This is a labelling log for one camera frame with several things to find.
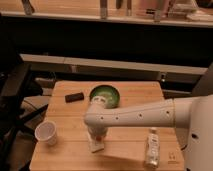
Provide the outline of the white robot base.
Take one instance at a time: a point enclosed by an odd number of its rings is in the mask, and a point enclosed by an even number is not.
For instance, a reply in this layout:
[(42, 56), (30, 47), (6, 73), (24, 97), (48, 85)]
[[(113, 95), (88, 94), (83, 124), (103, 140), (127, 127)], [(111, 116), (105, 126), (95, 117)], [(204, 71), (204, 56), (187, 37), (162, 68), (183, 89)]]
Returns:
[(185, 171), (213, 171), (213, 95), (174, 100), (175, 126), (188, 128)]

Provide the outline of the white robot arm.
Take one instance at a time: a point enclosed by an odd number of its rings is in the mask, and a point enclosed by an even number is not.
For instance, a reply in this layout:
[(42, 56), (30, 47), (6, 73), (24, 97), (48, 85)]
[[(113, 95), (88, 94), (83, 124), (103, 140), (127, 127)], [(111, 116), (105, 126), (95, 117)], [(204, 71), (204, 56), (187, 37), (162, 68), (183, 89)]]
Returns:
[(172, 127), (174, 103), (164, 100), (123, 108), (109, 108), (104, 97), (96, 96), (84, 115), (92, 137), (105, 136), (109, 127)]

